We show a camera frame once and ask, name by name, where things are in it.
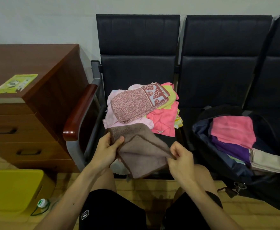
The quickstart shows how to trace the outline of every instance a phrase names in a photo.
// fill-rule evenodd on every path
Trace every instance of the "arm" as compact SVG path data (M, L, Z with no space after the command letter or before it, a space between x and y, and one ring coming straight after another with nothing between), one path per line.
M171 146L170 151L176 157L176 160L168 159L173 178L198 207L209 227L212 230L242 230L196 182L192 153L178 142Z
M110 133L103 136L99 140L91 162L69 187L54 209L35 227L35 230L73 229L94 182L115 160L116 149L123 142L124 138L121 136L110 146Z

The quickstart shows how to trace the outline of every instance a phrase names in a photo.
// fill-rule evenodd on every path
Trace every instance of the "black backpack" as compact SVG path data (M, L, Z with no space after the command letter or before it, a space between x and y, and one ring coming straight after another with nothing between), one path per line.
M202 120L212 121L213 118L224 115L249 116L253 120L253 128L256 136L259 136L277 155L280 155L280 134L276 134L274 128L280 132L280 123L277 118L265 117L251 111L243 111L240 107L222 105L204 108L198 116L196 123ZM206 166L210 171L220 176L227 185L227 193L233 197L238 194L263 200L280 210L280 174L264 176L238 176L230 166L227 165L219 155L212 150L193 131L190 141L194 146L193 154L200 164Z

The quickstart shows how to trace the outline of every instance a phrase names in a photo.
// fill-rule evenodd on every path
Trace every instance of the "hand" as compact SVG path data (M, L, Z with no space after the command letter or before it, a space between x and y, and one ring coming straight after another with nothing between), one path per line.
M168 158L170 172L180 186L186 190L190 182L196 182L193 155L177 141L172 144L170 151L176 157L176 160Z
M98 176L102 175L105 169L114 162L115 152L123 142L124 137L120 136L120 138L110 146L110 132L100 138L94 156L88 164L89 168L93 169Z

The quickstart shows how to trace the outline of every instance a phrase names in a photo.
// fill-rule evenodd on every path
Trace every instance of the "person's left hand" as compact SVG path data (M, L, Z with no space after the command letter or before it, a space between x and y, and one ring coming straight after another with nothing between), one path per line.
M91 162L88 164L98 176L102 175L105 169L115 160L117 148L124 142L124 137L120 136L117 141L110 146L110 132L100 138L96 151Z

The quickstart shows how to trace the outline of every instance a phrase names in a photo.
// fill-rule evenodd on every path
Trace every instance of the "chair backrest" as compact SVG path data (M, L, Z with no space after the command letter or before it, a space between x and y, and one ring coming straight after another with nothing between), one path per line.
M272 16L187 16L180 107L242 106Z
M106 98L133 84L173 82L180 15L96 15Z
M280 17L261 72L245 104L247 109L280 108Z

